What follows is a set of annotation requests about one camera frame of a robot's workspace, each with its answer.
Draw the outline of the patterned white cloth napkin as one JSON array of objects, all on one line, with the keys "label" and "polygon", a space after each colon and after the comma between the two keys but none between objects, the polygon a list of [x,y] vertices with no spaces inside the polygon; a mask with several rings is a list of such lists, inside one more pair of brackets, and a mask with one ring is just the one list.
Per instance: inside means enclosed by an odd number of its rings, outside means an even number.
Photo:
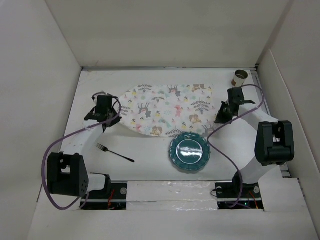
[{"label": "patterned white cloth napkin", "polygon": [[136,133],[173,138],[183,132],[207,136],[214,130],[218,99],[205,84],[140,84],[119,97],[121,124]]}]

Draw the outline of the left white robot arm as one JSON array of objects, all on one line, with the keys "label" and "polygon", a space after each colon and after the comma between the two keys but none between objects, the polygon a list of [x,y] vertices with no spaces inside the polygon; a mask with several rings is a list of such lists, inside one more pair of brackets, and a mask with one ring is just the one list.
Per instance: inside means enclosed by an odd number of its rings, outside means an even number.
[{"label": "left white robot arm", "polygon": [[92,191],[100,198],[111,194],[107,174],[88,173],[85,158],[97,139],[120,122],[121,105],[115,109],[113,101],[119,98],[104,92],[92,97],[95,107],[84,117],[82,129],[68,135],[74,136],[70,144],[59,153],[47,158],[47,191],[53,195],[84,197]]}]

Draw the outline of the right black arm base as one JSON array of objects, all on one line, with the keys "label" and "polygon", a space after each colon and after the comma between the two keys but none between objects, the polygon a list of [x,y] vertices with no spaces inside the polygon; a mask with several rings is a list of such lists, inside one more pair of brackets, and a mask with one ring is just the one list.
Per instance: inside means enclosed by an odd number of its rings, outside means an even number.
[{"label": "right black arm base", "polygon": [[217,200],[219,210],[263,210],[263,200],[258,183],[244,184],[240,189],[231,181],[218,181],[210,191]]}]

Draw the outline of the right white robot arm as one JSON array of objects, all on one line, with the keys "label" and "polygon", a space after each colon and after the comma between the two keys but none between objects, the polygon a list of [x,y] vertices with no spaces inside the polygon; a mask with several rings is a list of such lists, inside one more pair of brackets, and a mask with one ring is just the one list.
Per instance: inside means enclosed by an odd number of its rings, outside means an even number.
[{"label": "right white robot arm", "polygon": [[275,166],[290,162],[295,156],[293,125],[263,112],[255,102],[246,100],[241,87],[227,90],[227,101],[221,103],[214,123],[225,126],[242,119],[256,130],[253,159],[232,179],[231,191],[237,197],[249,192],[249,185],[258,183]]}]

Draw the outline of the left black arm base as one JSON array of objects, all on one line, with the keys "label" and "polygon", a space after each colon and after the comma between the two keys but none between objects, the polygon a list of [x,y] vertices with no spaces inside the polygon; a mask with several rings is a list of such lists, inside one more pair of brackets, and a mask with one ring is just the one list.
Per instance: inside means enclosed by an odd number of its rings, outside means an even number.
[{"label": "left black arm base", "polygon": [[82,210],[122,211],[127,209],[128,183],[112,181],[108,190],[94,190],[80,201]]}]

